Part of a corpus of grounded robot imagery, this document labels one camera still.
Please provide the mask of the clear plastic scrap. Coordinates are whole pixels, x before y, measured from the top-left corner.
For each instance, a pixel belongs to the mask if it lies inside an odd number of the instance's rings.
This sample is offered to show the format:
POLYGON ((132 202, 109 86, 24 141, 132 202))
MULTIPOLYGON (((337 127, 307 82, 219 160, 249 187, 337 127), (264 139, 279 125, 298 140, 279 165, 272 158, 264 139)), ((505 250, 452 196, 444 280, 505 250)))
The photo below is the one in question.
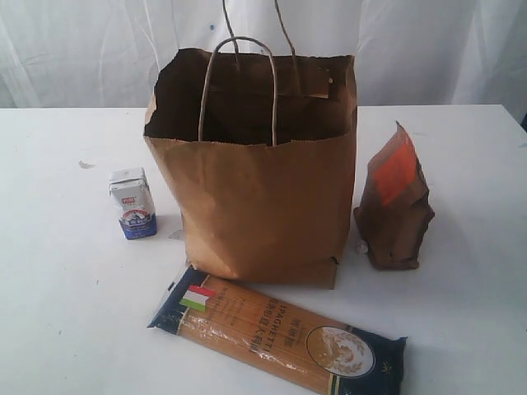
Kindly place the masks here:
POLYGON ((184 239, 184 232, 181 229, 176 230, 176 231, 174 231, 173 233, 171 233, 169 235, 169 238, 170 239, 176 239, 176 240, 183 240, 184 239))

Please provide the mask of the small milk carton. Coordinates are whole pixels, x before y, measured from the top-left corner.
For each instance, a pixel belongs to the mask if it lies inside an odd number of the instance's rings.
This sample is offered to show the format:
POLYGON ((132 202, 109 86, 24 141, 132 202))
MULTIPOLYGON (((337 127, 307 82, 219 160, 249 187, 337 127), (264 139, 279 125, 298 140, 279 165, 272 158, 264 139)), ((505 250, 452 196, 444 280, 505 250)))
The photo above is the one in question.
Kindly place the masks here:
POLYGON ((142 167, 112 172, 109 193, 119 213, 126 239, 141 239, 157 233, 156 209, 142 167))

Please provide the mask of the large brown paper bag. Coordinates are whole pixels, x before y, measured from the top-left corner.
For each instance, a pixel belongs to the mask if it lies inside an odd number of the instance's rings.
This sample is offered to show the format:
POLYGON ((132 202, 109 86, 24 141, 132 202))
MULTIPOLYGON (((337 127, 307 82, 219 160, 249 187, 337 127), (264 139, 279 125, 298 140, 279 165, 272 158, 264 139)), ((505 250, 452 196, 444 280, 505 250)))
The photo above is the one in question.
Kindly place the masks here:
POLYGON ((355 182, 354 61, 218 44, 182 48, 160 71, 143 137, 192 267, 333 288, 355 182))

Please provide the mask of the crumpled foil ball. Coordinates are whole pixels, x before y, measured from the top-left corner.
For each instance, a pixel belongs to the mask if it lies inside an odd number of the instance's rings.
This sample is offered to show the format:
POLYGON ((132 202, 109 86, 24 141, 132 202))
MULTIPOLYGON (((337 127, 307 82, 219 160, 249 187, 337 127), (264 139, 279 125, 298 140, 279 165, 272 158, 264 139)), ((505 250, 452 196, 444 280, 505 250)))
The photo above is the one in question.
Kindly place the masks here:
POLYGON ((367 254, 368 253, 368 244, 364 240, 359 240, 356 245, 356 250, 360 254, 367 254))

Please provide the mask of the small brown coffee pouch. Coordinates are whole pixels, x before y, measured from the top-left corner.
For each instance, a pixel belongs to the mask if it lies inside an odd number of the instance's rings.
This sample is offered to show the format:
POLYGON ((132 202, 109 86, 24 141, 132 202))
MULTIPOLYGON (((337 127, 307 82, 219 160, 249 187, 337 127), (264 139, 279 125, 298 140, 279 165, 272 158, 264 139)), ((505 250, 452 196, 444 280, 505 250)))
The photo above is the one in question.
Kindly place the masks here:
POLYGON ((422 241, 435 212, 411 137, 395 134, 367 164, 361 201, 353 210, 371 265, 380 271, 419 268, 422 241))

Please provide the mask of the spaghetti packet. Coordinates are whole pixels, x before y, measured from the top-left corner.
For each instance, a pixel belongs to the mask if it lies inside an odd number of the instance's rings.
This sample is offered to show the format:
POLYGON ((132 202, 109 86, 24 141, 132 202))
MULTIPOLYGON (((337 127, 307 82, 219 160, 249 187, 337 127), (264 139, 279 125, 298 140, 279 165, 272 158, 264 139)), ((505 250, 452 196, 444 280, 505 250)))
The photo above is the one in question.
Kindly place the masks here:
POLYGON ((398 394, 406 338, 382 337, 191 266, 151 327, 318 394, 398 394))

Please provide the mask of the small grey table scrap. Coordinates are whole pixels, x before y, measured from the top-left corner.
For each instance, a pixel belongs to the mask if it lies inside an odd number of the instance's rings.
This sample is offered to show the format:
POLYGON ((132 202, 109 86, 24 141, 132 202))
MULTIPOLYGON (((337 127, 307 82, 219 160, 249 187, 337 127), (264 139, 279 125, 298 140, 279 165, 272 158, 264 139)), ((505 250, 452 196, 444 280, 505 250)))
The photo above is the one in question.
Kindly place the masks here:
POLYGON ((78 161, 78 165, 84 170, 91 169, 91 168, 95 167, 93 164, 86 163, 86 162, 84 162, 82 160, 78 161))

